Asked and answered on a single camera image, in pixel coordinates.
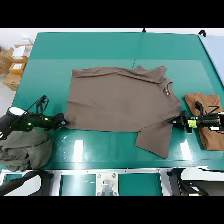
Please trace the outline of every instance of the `metal bracket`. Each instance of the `metal bracket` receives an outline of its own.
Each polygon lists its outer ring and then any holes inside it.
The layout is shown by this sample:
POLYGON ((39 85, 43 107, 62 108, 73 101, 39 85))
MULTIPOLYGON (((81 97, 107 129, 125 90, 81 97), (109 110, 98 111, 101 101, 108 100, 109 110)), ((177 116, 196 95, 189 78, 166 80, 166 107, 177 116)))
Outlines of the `metal bracket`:
POLYGON ((96 196, 119 196, 118 173, 96 174, 96 196))

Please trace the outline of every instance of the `green table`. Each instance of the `green table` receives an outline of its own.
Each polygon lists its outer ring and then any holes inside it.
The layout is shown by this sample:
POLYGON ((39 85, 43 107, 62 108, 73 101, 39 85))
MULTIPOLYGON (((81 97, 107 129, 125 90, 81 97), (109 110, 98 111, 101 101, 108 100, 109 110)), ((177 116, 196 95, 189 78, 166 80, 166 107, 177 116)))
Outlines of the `green table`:
MULTIPOLYGON (((71 69, 95 66, 154 68, 166 65, 174 92, 224 92, 216 71, 196 35, 154 33, 39 33, 13 105, 28 108, 46 94, 46 115, 65 112, 71 69)), ((53 154, 46 169, 156 168, 209 166, 223 169, 222 151, 204 150, 198 131, 173 129, 168 159, 135 146, 136 133, 68 130, 50 132, 53 154), (75 141, 82 147, 76 148, 75 141)))

